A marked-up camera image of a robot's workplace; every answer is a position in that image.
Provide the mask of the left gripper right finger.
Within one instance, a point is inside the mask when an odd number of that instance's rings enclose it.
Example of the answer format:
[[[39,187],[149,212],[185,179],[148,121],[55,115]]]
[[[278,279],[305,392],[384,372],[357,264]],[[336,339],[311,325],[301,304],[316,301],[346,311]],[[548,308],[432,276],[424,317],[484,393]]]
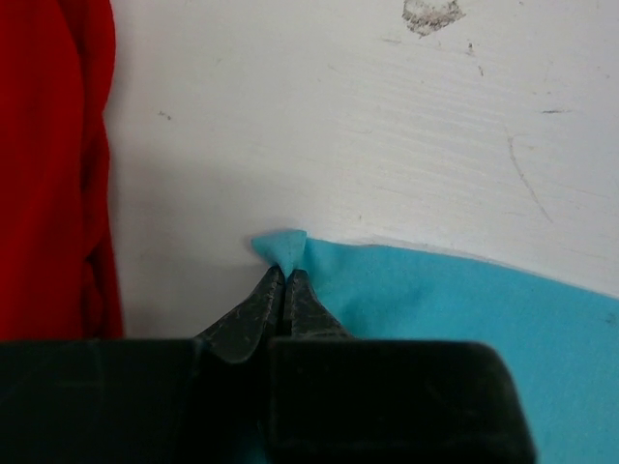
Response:
[[[266,348],[264,432],[276,463],[533,463],[514,380],[472,341],[351,335],[303,271]]]

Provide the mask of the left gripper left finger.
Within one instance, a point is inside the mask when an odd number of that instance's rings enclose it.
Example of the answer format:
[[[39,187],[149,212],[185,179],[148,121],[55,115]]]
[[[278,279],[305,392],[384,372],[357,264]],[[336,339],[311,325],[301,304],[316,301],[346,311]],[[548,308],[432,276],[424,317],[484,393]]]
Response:
[[[285,279],[271,268],[203,333],[1,346],[5,463],[263,463],[260,351]]]

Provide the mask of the teal t shirt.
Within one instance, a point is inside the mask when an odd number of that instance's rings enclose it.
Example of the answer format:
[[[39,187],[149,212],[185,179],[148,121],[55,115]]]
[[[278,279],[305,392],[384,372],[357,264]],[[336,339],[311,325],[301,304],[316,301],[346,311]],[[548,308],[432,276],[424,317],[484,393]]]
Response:
[[[303,270],[319,301],[361,337],[482,341],[516,380],[543,463],[618,459],[618,303],[484,261],[349,246],[292,230],[254,252]]]

